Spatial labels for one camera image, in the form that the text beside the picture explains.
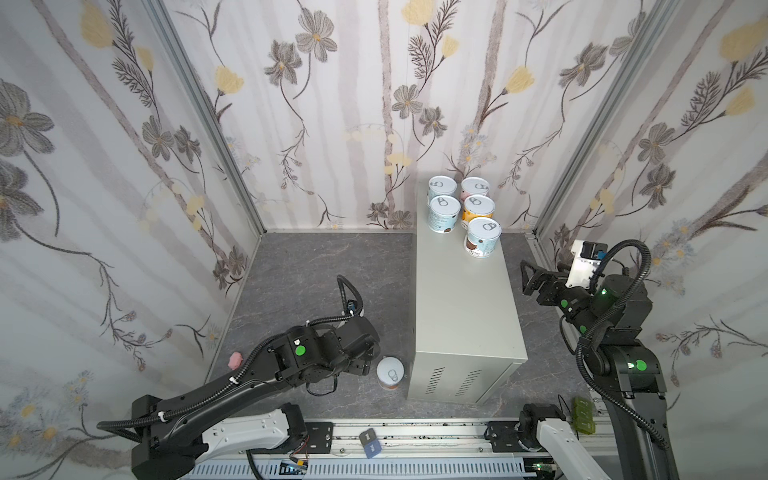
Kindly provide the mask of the teal can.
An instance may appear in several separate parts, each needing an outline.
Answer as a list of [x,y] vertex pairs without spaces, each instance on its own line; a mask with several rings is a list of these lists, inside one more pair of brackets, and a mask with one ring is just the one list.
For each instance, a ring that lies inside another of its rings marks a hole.
[[453,196],[435,196],[429,202],[427,225],[435,233],[450,233],[455,227],[460,211],[461,204]]
[[502,228],[497,221],[488,217],[476,217],[468,224],[465,250],[475,258],[487,258],[494,252],[501,234]]

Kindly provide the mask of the yellow labelled can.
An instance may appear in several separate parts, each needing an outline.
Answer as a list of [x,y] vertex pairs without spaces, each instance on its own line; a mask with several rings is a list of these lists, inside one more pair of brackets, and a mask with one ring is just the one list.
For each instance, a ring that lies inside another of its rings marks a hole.
[[470,195],[463,201],[462,224],[467,227],[475,218],[491,218],[495,209],[495,202],[491,198],[480,194]]

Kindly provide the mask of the pink labelled can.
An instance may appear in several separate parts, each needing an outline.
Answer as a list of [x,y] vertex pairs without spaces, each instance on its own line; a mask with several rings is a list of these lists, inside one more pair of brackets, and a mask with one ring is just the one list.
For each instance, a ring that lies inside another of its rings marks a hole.
[[464,201],[472,195],[488,196],[490,184],[481,177],[465,177],[461,182],[460,200]]

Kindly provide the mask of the light blue labelled can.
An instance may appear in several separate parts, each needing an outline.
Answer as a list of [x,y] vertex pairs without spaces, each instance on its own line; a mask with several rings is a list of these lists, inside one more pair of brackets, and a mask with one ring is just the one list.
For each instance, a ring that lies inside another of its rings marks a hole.
[[433,176],[428,181],[427,202],[436,196],[453,196],[456,189],[457,183],[453,178],[444,175]]

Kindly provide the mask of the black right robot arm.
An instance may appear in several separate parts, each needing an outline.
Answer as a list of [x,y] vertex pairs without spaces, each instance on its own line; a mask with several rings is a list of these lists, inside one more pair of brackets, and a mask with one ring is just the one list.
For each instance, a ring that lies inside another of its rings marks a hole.
[[651,263],[647,245],[628,239],[613,247],[586,241],[571,267],[521,261],[520,269],[524,294],[558,308],[579,331],[577,370],[606,404],[623,476],[676,479],[661,363],[638,338],[653,307],[645,287]]

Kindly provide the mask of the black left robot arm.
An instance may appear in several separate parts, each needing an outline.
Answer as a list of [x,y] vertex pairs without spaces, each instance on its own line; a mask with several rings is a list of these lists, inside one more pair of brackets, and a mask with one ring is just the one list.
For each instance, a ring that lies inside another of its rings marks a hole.
[[136,399],[128,420],[98,429],[134,442],[138,479],[178,479],[214,451],[213,429],[244,408],[282,392],[342,374],[366,376],[380,354],[380,337],[364,317],[364,300],[344,276],[337,284],[343,312],[261,341],[232,372],[169,399]]

